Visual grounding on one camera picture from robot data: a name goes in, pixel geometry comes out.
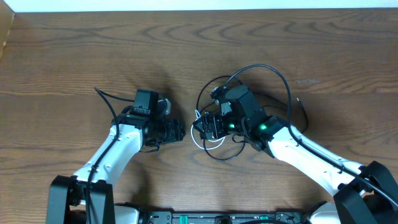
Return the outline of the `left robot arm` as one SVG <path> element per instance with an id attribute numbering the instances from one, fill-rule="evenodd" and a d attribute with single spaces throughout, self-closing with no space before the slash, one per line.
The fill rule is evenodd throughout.
<path id="1" fill-rule="evenodd" d="M 171 103 L 160 93 L 137 90 L 131 105 L 113 113 L 108 137 L 70 177 L 58 175 L 49 189 L 46 223 L 147 223 L 144 212 L 114 202 L 113 189 L 129 161 L 147 146 L 180 142 L 182 120 L 168 118 Z"/>

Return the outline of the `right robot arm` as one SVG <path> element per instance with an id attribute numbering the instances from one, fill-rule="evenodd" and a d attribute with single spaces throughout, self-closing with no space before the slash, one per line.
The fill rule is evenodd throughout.
<path id="1" fill-rule="evenodd" d="M 397 182 L 386 166 L 340 157 L 305 137 L 278 116 L 269 116 L 250 89 L 239 85 L 211 92 L 220 110 L 197 114 L 192 127 L 203 141 L 242 136 L 255 150 L 284 161 L 332 197 L 305 217 L 307 223 L 397 223 Z"/>

